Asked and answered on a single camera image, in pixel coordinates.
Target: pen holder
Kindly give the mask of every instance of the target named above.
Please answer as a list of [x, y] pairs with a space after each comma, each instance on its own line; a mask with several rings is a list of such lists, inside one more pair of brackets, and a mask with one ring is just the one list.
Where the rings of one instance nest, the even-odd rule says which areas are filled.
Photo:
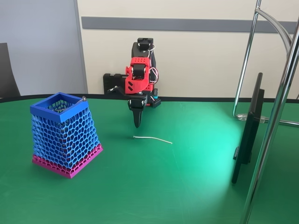
[[72, 178], [103, 150], [85, 97], [59, 92], [30, 112], [33, 163]]

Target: black monitor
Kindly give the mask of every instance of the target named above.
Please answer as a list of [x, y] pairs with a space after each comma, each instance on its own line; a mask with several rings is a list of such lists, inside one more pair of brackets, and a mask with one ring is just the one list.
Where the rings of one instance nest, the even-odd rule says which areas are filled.
[[258, 125], [261, 119], [262, 106], [263, 106], [263, 95], [264, 90], [260, 89], [263, 74], [259, 73], [254, 87], [245, 128], [242, 135], [240, 146], [236, 148], [234, 154], [235, 168], [233, 172], [232, 183], [236, 183], [241, 168], [241, 164], [248, 164], [251, 159], [251, 151]]

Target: metal tube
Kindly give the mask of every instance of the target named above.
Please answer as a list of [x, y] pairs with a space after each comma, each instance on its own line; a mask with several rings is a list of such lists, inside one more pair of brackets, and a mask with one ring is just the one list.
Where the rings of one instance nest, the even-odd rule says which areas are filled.
[[290, 50], [290, 44], [292, 42], [290, 34], [276, 19], [274, 19], [266, 12], [260, 10], [259, 8], [256, 9], [256, 12], [262, 17], [264, 17], [266, 20], [268, 20], [272, 24], [272, 26], [277, 30], [278, 34], [281, 36], [282, 41], [284, 42], [286, 53], [288, 53]]
[[255, 171], [251, 180], [250, 188], [247, 194], [245, 207], [241, 216], [240, 224], [247, 224], [249, 221], [250, 213], [253, 207], [253, 202], [256, 198], [256, 191], [260, 185], [260, 180], [263, 175], [265, 164], [269, 155], [269, 150], [274, 141], [274, 137], [277, 131], [279, 120], [285, 106], [287, 95], [290, 90], [290, 86], [295, 74], [295, 70], [299, 59], [299, 19], [297, 27], [293, 36], [290, 51], [288, 53], [287, 61], [283, 76], [279, 85], [279, 89], [275, 98], [274, 106], [272, 108], [271, 116], [267, 126], [265, 136], [263, 138], [261, 150], [256, 162]]
[[282, 125], [290, 125], [290, 126], [299, 126], [299, 122], [291, 121], [291, 120], [280, 120], [280, 124]]
[[[257, 0], [256, 8], [260, 8], [261, 1], [262, 0]], [[249, 53], [250, 53], [250, 49], [251, 49], [251, 44], [252, 44], [252, 40], [253, 40], [254, 31], [256, 29], [257, 18], [258, 18], [258, 13], [254, 12], [253, 21], [252, 21], [252, 25], [251, 25], [251, 30], [250, 30], [250, 34], [249, 34], [249, 39], [248, 39], [248, 43], [247, 43], [247, 48], [246, 48], [246, 52], [245, 52], [245, 57], [244, 57], [244, 61], [243, 61], [243, 66], [242, 66], [242, 70], [241, 70], [241, 76], [240, 76], [240, 79], [239, 79], [237, 93], [235, 95], [235, 102], [234, 102], [234, 108], [233, 108], [233, 116], [235, 118], [237, 118], [235, 112], [236, 112], [236, 109], [237, 109], [237, 104], [238, 104], [240, 93], [241, 93], [241, 88], [242, 88], [243, 79], [244, 79], [244, 75], [245, 75], [245, 71], [246, 71], [246, 66], [247, 66], [248, 57], [249, 57]]]

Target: wire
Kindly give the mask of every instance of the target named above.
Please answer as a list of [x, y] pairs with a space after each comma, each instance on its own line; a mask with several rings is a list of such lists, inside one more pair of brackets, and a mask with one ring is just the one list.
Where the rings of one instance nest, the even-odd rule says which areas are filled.
[[150, 53], [155, 49], [155, 45], [152, 43], [153, 45], [153, 48], [149, 50], [149, 55], [148, 55], [148, 58], [150, 58]]
[[170, 141], [165, 141], [163, 139], [159, 139], [159, 138], [155, 138], [155, 137], [140, 137], [140, 136], [133, 136], [134, 139], [156, 139], [156, 140], [159, 140], [159, 141], [163, 141], [163, 142], [167, 142], [169, 144], [172, 144], [172, 142]]
[[155, 84], [159, 80], [159, 72], [155, 67], [152, 67], [149, 69], [149, 71], [151, 71], [151, 70], [153, 70], [153, 73], [156, 76], [155, 81], [151, 81], [151, 82]]
[[150, 83], [151, 85], [154, 85], [154, 84], [156, 84], [156, 83], [158, 82], [158, 80], [159, 80], [159, 72], [158, 72], [158, 70], [157, 70], [155, 67], [151, 67], [151, 55], [152, 55], [152, 53], [153, 53], [153, 51], [154, 51], [154, 49], [155, 49], [155, 47], [156, 47], [153, 43], [152, 43], [152, 45], [153, 45], [153, 48], [149, 50], [149, 55], [148, 55], [148, 58], [149, 58], [149, 67], [150, 67], [149, 72], [150, 72], [151, 70], [153, 70], [153, 73], [154, 73], [154, 75], [156, 76], [156, 79], [155, 79], [155, 81], [150, 81], [149, 83]]
[[[77, 103], [80, 103], [80, 102], [82, 102], [82, 101], [87, 101], [87, 99], [86, 99], [85, 96], [83, 96], [82, 99], [79, 100]], [[66, 109], [68, 109], [68, 107], [67, 107], [67, 108], [63, 108], [63, 109], [55, 109], [55, 111], [64, 111], [64, 110], [66, 110]]]

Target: green tabletop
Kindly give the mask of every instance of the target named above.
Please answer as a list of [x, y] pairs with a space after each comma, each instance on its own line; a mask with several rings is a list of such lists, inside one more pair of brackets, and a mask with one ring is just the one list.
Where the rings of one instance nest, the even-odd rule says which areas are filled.
[[[39, 100], [0, 104], [0, 223], [239, 223], [267, 125], [233, 186], [232, 157], [245, 124], [232, 118], [233, 103], [162, 102], [145, 109], [136, 129], [126, 101], [89, 99], [104, 151], [66, 179], [31, 163], [29, 106]], [[264, 103], [263, 115], [272, 105]], [[248, 107], [240, 103], [238, 112]], [[286, 104], [283, 119], [298, 114], [298, 104]], [[250, 224], [298, 223], [298, 139], [298, 128], [279, 126]]]

